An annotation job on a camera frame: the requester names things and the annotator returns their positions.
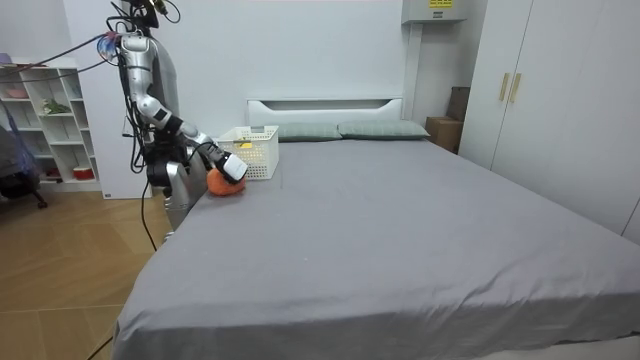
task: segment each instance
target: orange plush toy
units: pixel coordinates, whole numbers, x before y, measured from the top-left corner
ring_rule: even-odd
[[[239,183],[232,185],[224,179],[224,176],[218,171],[218,169],[212,169],[207,174],[207,186],[209,191],[216,196],[228,196],[237,194],[244,190],[247,178],[243,178]]]

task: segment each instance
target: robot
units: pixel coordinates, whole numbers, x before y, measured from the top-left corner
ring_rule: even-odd
[[[165,48],[150,34],[158,28],[156,11],[167,15],[162,0],[125,0],[127,21],[135,32],[117,35],[115,46],[128,113],[133,126],[149,129],[142,157],[149,184],[163,188],[164,207],[173,230],[207,190],[207,171],[215,167],[230,184],[242,181],[247,164],[222,150],[209,135],[180,119],[176,71]]]

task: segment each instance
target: white basket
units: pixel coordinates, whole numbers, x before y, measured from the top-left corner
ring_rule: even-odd
[[[277,126],[236,127],[222,135],[218,145],[249,165],[248,180],[271,179],[280,160]]]

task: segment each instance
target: pillow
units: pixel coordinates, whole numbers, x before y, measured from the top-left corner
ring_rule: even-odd
[[[418,140],[429,134],[420,125],[406,120],[347,121],[338,125],[345,139]]]
[[[278,141],[331,141],[340,140],[342,136],[335,124],[284,124],[278,128]]]

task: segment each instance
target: red container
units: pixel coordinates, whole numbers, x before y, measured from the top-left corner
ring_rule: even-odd
[[[93,170],[87,167],[77,167],[73,169],[73,177],[77,180],[92,180],[95,179]]]

